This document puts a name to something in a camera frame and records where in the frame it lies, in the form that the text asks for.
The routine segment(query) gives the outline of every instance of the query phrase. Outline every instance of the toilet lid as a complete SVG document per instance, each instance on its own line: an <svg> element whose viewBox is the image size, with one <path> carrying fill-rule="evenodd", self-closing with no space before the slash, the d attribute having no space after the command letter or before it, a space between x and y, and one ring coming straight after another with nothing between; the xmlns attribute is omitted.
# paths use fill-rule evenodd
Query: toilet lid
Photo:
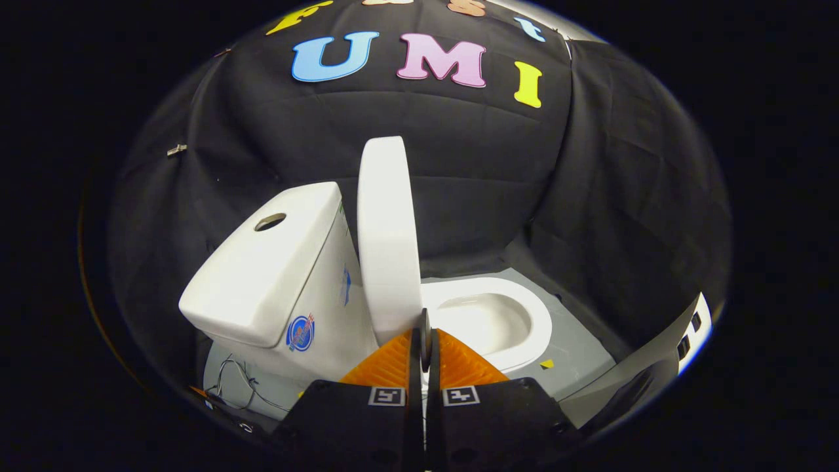
<svg viewBox="0 0 839 472"><path fill-rule="evenodd" d="M414 200L400 136L364 146L357 205L362 283L382 345L413 328L422 313Z"/></svg>

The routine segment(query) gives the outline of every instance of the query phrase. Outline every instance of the letter m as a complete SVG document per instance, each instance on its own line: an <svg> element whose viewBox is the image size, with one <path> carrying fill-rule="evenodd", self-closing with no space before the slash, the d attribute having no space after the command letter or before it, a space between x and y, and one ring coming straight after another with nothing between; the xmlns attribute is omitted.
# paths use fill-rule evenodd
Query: letter m
<svg viewBox="0 0 839 472"><path fill-rule="evenodd" d="M461 41L445 52L428 34L406 33L401 37L408 43L408 54L405 67L396 72L397 76L411 80L425 79L428 77L428 71L423 68L425 60L437 80L445 79L457 66L457 72L451 76L455 83L478 88L487 85L481 77L481 55L487 52L487 48Z"/></svg>

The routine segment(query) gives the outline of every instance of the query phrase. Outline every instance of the gray surface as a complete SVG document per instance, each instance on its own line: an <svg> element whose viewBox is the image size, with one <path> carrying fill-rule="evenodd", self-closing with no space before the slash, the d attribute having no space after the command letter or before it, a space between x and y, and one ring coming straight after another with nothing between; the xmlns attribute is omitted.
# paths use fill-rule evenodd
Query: gray surface
<svg viewBox="0 0 839 472"><path fill-rule="evenodd" d="M697 296L687 309L676 318L676 321L670 324L661 334L646 343L641 349L630 354L620 364L615 365L590 385L560 401L562 411L574 423L575 427L582 427L588 420L592 419L612 399L615 392L638 372L665 359L676 351L676 346L685 335L685 330L698 302L699 297Z"/></svg>
<svg viewBox="0 0 839 472"><path fill-rule="evenodd" d="M549 395L559 400L591 384L593 380L615 365L612 356L600 342L586 331L582 324L562 306L555 296L524 275L519 274L516 270L506 269L495 274L469 275L450 279L426 278L422 281L425 283L475 277L498 277L527 287L545 304L553 321L548 348L532 364L511 372L508 375L511 379L533 377ZM221 348L217 343L213 343L204 370L205 388L216 384L219 366L229 354L230 351ZM553 369L545 370L539 366L540 362L547 359L554 361ZM246 367L248 375L258 382L256 389L259 394L268 398L271 402L287 408L291 408L297 402L297 395L308 386L308 382L291 380L263 372L256 365L246 365ZM251 391L232 363L228 363L225 367L221 384L224 389L222 398L228 404L243 406L248 402ZM285 412L268 405L257 396L253 398L250 410L276 419L285 417Z"/></svg>
<svg viewBox="0 0 839 472"><path fill-rule="evenodd" d="M511 379L533 377L548 395L559 400L580 390L615 365L614 359L603 348L600 341L592 336L555 296L514 269L502 270L495 274L469 275L450 279L429 277L423 279L422 282L454 281L475 277L497 277L530 289L548 308L553 322L548 348L532 364L510 372L508 377ZM539 363L548 359L554 361L554 368L542 369Z"/></svg>

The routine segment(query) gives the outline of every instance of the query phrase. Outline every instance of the blue letter u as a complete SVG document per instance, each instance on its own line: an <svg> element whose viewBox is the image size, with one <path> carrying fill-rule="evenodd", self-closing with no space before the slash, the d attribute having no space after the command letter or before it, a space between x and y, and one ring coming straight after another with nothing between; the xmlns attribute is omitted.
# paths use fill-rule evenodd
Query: blue letter u
<svg viewBox="0 0 839 472"><path fill-rule="evenodd" d="M294 47L297 54L294 55L294 64L291 65L291 76L304 82L331 81L349 76L367 64L370 42L377 37L378 33L375 31L359 31L344 36L344 39L350 41L350 56L343 64L337 66L324 66L320 62L326 45L335 38L327 36L300 43Z"/></svg>

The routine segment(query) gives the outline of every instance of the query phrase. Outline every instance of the sticker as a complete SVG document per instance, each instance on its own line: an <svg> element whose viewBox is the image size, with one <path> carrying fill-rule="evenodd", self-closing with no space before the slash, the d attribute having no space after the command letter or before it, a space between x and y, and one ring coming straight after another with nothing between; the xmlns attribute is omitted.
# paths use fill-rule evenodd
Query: sticker
<svg viewBox="0 0 839 472"><path fill-rule="evenodd" d="M480 402L474 385L443 389L443 406L477 405Z"/></svg>
<svg viewBox="0 0 839 472"><path fill-rule="evenodd" d="M350 302L350 286L352 279L350 278L350 271L347 270L347 265L344 264L344 273L341 275L341 295L339 300L344 302L344 307Z"/></svg>
<svg viewBox="0 0 839 472"><path fill-rule="evenodd" d="M513 18L514 20L518 21L520 25L522 25L522 29L524 32L531 38L536 39L537 41L545 42L545 38L541 37L539 33L542 32L541 29L537 28L536 25L530 23L530 21L524 18Z"/></svg>
<svg viewBox="0 0 839 472"><path fill-rule="evenodd" d="M487 14L487 12L483 11L486 8L483 6L483 3L476 2L475 0L451 0L447 6L452 12L463 13L473 17L482 17Z"/></svg>
<svg viewBox="0 0 839 472"><path fill-rule="evenodd" d="M332 5L332 0L328 0L326 2L321 2L321 3L318 3L316 5L312 5L310 7L303 8L302 10L297 10L294 13L289 13L289 14L285 15L282 20L280 20L280 22L279 22L279 24L277 24L277 26L274 26L274 28L271 29L270 31L268 31L265 35L268 36L269 34L274 34L278 31L280 31L281 29L286 29L289 26L294 26L294 25L300 23L301 18L305 18L307 16L313 15L313 14L315 14L315 12L317 11L318 8L325 7L327 5Z"/></svg>
<svg viewBox="0 0 839 472"><path fill-rule="evenodd" d="M415 81L425 79L429 75L423 68L425 63L438 81L445 79L457 66L457 72L451 76L456 84L476 88L487 85L481 77L481 56L487 48L461 41L446 52L428 34L405 33L400 38L408 43L408 54L405 66L396 71L397 77Z"/></svg>
<svg viewBox="0 0 839 472"><path fill-rule="evenodd" d="M296 45L293 48L294 62L291 63L291 76L303 82L334 81L361 70L370 56L370 43L378 38L376 31L358 31L344 36L350 42L347 60L334 66L324 66L320 60L326 45L335 40L331 36L315 38Z"/></svg>
<svg viewBox="0 0 839 472"><path fill-rule="evenodd" d="M533 108L541 107L539 78L542 77L542 71L520 60L516 60L513 64L519 69L519 91L513 94L513 98Z"/></svg>
<svg viewBox="0 0 839 472"><path fill-rule="evenodd" d="M289 324L285 333L285 345L289 351L306 351L315 339L315 317L309 313L308 317L297 317Z"/></svg>
<svg viewBox="0 0 839 472"><path fill-rule="evenodd" d="M369 406L404 406L405 389L400 387L373 387Z"/></svg>

